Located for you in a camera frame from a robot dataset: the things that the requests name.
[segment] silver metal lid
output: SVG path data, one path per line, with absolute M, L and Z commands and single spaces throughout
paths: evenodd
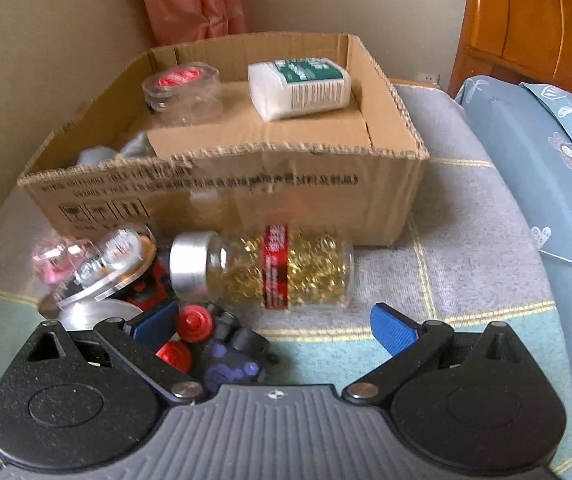
M 170 282 L 175 294 L 185 301 L 216 301 L 208 290 L 207 264 L 214 245 L 221 248 L 215 231 L 182 233 L 175 237 L 170 249 Z
M 116 229 L 53 293 L 61 309 L 80 300 L 104 300 L 138 279 L 153 263 L 157 245 L 146 226 Z
M 93 326 L 109 317 L 121 317 L 124 321 L 128 321 L 141 313 L 140 308 L 127 301 L 82 300 L 62 310 L 58 319 L 66 330 L 73 332 L 92 330 Z

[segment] white plastic container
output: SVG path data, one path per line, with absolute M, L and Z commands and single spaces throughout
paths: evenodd
M 249 65 L 248 88 L 265 121 L 344 108 L 351 99 L 348 72 L 317 57 Z
M 162 126 L 192 126 L 222 113 L 220 72 L 195 61 L 156 73 L 141 85 Z

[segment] clear plastic container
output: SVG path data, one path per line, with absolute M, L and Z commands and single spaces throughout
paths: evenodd
M 223 110 L 220 72 L 199 61 L 156 73 L 141 87 L 160 126 L 205 123 Z
M 346 306 L 353 266 L 346 236 L 275 225 L 245 235 L 180 234 L 170 254 L 183 300 L 271 310 Z
M 89 240 L 57 235 L 44 238 L 32 250 L 33 275 L 46 285 L 57 285 L 77 270 L 92 249 Z

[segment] red cap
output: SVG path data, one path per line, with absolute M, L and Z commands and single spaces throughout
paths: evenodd
M 156 355 L 180 372 L 187 374 L 191 370 L 191 351 L 181 341 L 169 341 L 157 351 Z
M 177 334 L 189 343 L 208 339 L 213 330 L 212 316 L 201 305 L 185 306 L 177 317 Z

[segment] pink plastic item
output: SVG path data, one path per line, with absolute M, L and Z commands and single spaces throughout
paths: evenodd
M 46 285 L 55 285 L 70 276 L 88 257 L 89 240 L 53 236 L 32 250 L 32 272 Z

